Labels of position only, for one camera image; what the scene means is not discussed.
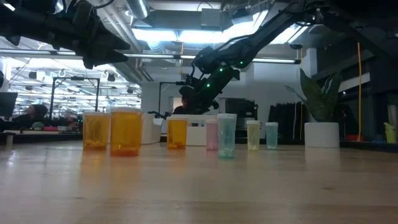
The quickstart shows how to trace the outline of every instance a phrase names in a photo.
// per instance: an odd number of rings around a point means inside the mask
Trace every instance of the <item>orange plastic cup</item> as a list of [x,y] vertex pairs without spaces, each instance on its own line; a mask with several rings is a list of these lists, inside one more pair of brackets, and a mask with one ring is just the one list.
[[106,151],[111,114],[86,112],[83,120],[83,150]]
[[167,149],[186,149],[187,118],[170,116],[167,118]]
[[138,156],[142,139],[142,110],[112,109],[111,156]]

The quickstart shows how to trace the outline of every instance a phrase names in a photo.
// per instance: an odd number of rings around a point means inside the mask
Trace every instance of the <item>translucent cup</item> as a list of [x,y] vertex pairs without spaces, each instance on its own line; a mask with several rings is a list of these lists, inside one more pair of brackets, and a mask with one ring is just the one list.
[[233,159],[235,149],[236,114],[219,114],[218,119],[218,157]]
[[142,137],[142,110],[112,109],[111,156],[138,156]]
[[187,118],[169,116],[167,118],[167,149],[187,148]]
[[206,148],[208,151],[218,149],[218,121],[206,120]]
[[260,121],[247,121],[248,149],[256,151],[260,149]]
[[267,135],[267,148],[268,149],[278,148],[278,123],[267,122],[266,135]]
[[111,114],[86,112],[83,120],[83,150],[106,151]]

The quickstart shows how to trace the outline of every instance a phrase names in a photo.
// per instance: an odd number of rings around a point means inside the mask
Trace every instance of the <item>robotic arm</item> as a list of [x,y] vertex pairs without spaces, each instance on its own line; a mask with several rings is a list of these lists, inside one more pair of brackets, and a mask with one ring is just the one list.
[[[213,50],[207,47],[199,52],[192,62],[193,72],[187,77],[187,85],[180,89],[181,94],[188,95],[190,101],[190,113],[202,114],[208,111],[210,106],[215,109],[218,104],[215,97],[222,93],[222,89],[232,78],[239,80],[239,70],[234,68],[247,67],[263,47],[271,43],[279,34],[292,24],[300,22],[301,26],[312,24],[324,24],[330,29],[344,32],[358,42],[365,45],[372,53],[387,60],[398,60],[397,57],[381,49],[374,42],[367,39],[349,24],[341,10],[336,9],[332,0],[292,0],[290,4],[280,11],[270,21],[260,27],[252,35],[245,35],[229,40],[221,47]],[[227,49],[224,46],[236,41]],[[203,74],[211,74],[209,78],[197,79],[193,77],[195,66]]]
[[129,50],[130,45],[105,28],[86,0],[73,0],[68,10],[58,14],[53,14],[57,0],[7,0],[7,4],[0,1],[0,35],[14,45],[23,36],[57,50],[69,49],[83,57],[88,69],[128,60],[115,50]]

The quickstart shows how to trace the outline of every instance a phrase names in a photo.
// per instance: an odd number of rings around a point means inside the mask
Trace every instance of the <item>wooden tabletop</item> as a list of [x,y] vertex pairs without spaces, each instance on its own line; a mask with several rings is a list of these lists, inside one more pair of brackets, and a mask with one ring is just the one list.
[[240,145],[235,155],[17,145],[0,151],[0,223],[398,223],[398,154]]

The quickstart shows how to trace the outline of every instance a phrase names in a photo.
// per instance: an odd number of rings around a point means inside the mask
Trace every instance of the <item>potted plant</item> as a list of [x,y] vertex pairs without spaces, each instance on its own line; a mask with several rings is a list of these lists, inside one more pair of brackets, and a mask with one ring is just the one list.
[[339,126],[332,122],[333,110],[337,104],[338,90],[341,84],[339,73],[331,75],[320,88],[300,69],[300,84],[306,100],[293,88],[285,86],[288,91],[295,93],[308,108],[317,122],[305,123],[305,145],[310,147],[339,147]]

